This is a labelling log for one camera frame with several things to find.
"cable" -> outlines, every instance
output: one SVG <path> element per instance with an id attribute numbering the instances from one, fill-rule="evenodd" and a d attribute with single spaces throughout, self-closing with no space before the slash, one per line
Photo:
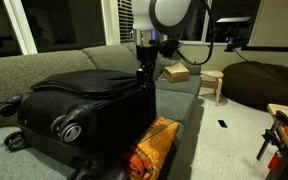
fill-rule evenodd
<path id="1" fill-rule="evenodd" d="M 214 27 L 213 27 L 213 16 L 212 16 L 212 13 L 211 13 L 211 9 L 210 7 L 208 6 L 207 2 L 201 0 L 201 4 L 203 4 L 204 8 L 206 9 L 208 15 L 209 15 L 209 28 L 210 28 L 210 45 L 209 45 L 209 52 L 208 52 L 208 56 L 206 58 L 206 60 L 204 62 L 201 62 L 201 63 L 196 63 L 196 61 L 194 61 L 194 63 L 192 63 L 192 61 L 188 60 L 178 49 L 176 49 L 176 52 L 178 53 L 178 55 L 187 63 L 187 64 L 191 64 L 191 65 L 202 65 L 202 64 L 205 64 L 207 63 L 211 56 L 212 56 L 212 53 L 213 53 L 213 44 L 214 44 Z"/>
<path id="2" fill-rule="evenodd" d="M 234 52 L 238 55 L 238 56 L 240 56 L 244 61 L 250 61 L 250 60 L 247 60 L 247 59 L 245 59 L 243 56 L 241 56 L 240 55 L 240 53 L 238 53 L 235 49 L 233 49 L 234 50 Z"/>

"beanbag chair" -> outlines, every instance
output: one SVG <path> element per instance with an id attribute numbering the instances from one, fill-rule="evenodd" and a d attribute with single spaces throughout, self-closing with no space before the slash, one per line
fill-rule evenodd
<path id="1" fill-rule="evenodd" d="M 248 61 L 229 65 L 223 73 L 227 98 L 265 111 L 269 103 L 288 106 L 288 67 Z"/>

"gray couch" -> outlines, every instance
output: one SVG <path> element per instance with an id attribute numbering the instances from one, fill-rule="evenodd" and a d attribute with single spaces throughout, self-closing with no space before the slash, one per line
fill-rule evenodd
<path id="1" fill-rule="evenodd" d="M 113 69 L 135 73 L 139 66 L 135 57 L 135 46 L 130 43 L 0 58 L 0 101 L 23 94 L 34 83 L 56 73 L 84 69 Z M 186 82 L 169 83 L 159 78 L 163 67 L 178 62 L 159 56 L 154 72 L 158 115 L 180 123 L 180 131 L 173 141 L 159 179 L 172 179 L 178 174 L 176 169 L 185 166 L 182 159 L 188 154 L 184 150 L 180 151 L 183 146 L 181 142 L 185 139 L 194 114 L 198 113 L 197 106 L 200 106 L 197 103 L 201 85 L 199 66 L 186 65 L 190 70 L 190 80 Z M 33 148 L 9 152 L 3 144 L 4 138 L 18 130 L 16 116 L 0 116 L 0 179 L 65 179 L 74 171 Z"/>

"orange patterned fabric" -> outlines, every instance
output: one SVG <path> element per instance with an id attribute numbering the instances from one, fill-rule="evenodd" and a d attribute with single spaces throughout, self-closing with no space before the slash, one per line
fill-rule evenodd
<path id="1" fill-rule="evenodd" d="M 155 122 L 117 160 L 130 180 L 155 180 L 176 137 L 179 125 L 164 117 Z"/>

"cardboard box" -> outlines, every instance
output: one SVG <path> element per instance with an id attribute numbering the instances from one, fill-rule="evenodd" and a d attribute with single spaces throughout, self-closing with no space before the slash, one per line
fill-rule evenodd
<path id="1" fill-rule="evenodd" d="M 174 66 L 165 67 L 163 75 L 171 83 L 188 81 L 190 71 L 182 63 L 178 63 Z"/>

